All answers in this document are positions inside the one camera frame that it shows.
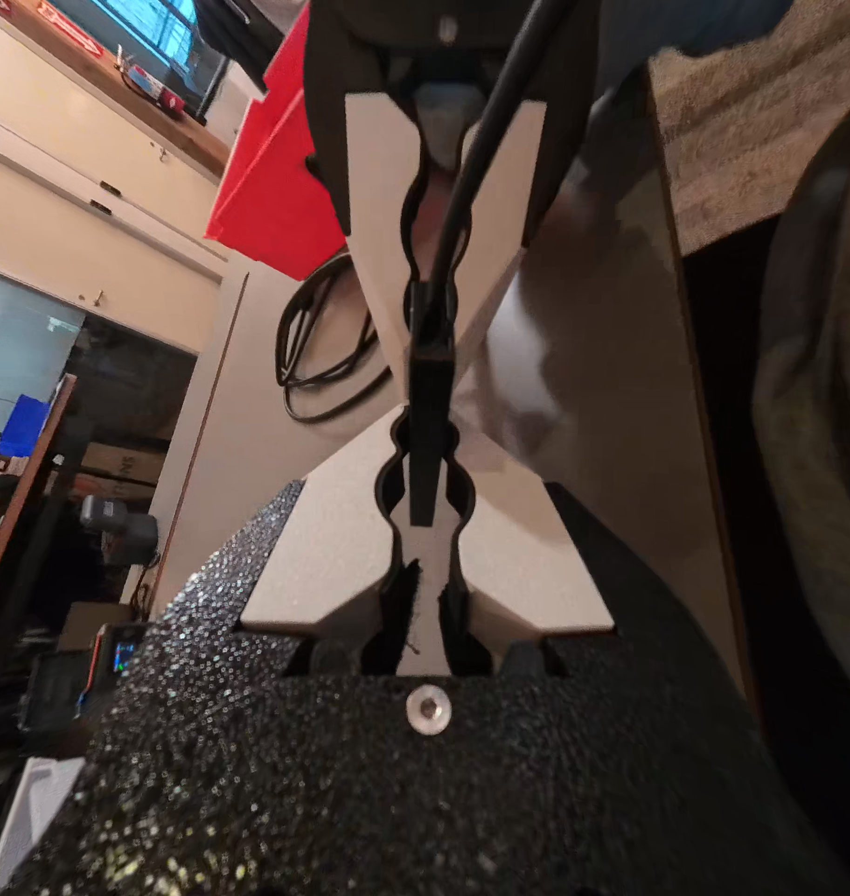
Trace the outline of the glass partition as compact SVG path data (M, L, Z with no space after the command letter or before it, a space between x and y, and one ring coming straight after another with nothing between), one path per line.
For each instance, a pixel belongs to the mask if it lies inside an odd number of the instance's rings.
M52 400L84 320L80 310L0 276L0 433L20 396Z

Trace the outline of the brown wooden desk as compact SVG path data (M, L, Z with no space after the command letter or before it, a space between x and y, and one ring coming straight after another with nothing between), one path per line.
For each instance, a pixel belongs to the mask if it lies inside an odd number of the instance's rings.
M54 401L50 405L50 411L39 432L35 448L28 458L23 474L20 476L16 489L8 504L5 514L0 521L0 565L6 552L7 545L16 529L16 523L22 510L25 508L28 497L37 484L42 465L48 460L52 445L65 412L69 407L77 377L72 374L64 374L61 377Z

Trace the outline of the dark jacket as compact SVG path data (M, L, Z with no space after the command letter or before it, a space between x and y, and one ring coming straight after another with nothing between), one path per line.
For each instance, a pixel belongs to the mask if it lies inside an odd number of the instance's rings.
M271 55L252 32L252 18L236 2L193 1L196 26L208 47L235 62L261 92Z

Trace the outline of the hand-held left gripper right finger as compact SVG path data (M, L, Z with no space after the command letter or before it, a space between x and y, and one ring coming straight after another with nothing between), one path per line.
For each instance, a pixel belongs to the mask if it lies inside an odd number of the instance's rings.
M498 668L520 643L608 634L612 615L544 481L452 420L446 498L458 515L442 593L450 668Z

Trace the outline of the person's grey printed sweatshirt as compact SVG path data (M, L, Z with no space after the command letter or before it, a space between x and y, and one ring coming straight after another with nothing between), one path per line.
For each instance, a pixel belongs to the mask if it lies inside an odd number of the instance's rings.
M774 235L753 422L804 599L850 683L850 112Z

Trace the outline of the cream wall cabinet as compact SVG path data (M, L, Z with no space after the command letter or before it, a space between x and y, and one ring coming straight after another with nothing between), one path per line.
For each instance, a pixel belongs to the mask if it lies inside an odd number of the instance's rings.
M0 276L198 354L229 251L218 183L17 39L0 2Z

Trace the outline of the wooden wall ledge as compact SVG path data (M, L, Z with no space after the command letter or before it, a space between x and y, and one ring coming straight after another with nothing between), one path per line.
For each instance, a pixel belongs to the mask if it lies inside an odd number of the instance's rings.
M128 86L117 68L116 56L105 48L95 55L77 41L71 36L76 26L66 26L64 15L56 8L44 13L46 2L13 1L9 5L10 25L18 40L152 138L179 152L199 172L215 181L221 179L230 152L207 128L186 115L174 118Z

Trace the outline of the blue lit window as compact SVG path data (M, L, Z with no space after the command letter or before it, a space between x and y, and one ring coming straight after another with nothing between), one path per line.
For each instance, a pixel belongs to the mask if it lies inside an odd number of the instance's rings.
M192 1L101 1L97 5L143 39L171 66L187 72L196 66L199 37Z

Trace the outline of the black power bank with display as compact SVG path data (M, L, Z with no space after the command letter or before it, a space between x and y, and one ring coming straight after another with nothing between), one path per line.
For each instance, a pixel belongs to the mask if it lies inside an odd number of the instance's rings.
M63 730L105 710L144 640L145 623L106 623L85 650L56 651L35 659L19 704L24 734Z

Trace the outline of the clear plastic bin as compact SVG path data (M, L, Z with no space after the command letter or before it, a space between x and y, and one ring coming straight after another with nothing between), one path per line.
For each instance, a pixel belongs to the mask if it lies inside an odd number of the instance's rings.
M61 810L84 763L84 757L27 760L0 835L0 893Z

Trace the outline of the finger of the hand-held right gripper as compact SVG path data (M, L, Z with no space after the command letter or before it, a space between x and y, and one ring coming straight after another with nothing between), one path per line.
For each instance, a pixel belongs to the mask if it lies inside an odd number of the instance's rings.
M350 234L347 244L384 358L408 380L410 334L404 301L415 267L421 139L412 119L384 92L344 99Z
M453 271L457 354L476 352L521 263L545 111L538 100L519 106L475 196L467 243Z

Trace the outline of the brown cardboard box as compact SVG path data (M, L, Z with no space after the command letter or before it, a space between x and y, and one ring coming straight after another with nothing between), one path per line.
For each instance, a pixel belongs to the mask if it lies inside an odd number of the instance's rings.
M154 486L159 480L165 454L102 442L90 442L82 468L107 477Z

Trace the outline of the red fire extinguisher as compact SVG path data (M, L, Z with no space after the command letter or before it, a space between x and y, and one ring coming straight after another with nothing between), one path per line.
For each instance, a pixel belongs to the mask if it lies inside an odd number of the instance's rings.
M150 102L173 119L185 114L185 101L139 65L129 62L118 68L122 82L141 98Z

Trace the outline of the red plastic bin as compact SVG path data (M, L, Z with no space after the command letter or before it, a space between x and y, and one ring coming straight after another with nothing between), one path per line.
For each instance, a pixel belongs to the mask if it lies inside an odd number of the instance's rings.
M265 93L244 112L204 234L295 281L345 248L327 189L307 166L307 6L264 71Z

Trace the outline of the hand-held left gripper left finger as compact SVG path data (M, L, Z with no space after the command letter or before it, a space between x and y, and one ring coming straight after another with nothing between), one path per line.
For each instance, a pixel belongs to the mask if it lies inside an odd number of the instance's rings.
M392 518L403 499L408 409L397 405L303 480L240 614L252 633L337 642L398 662L415 587Z

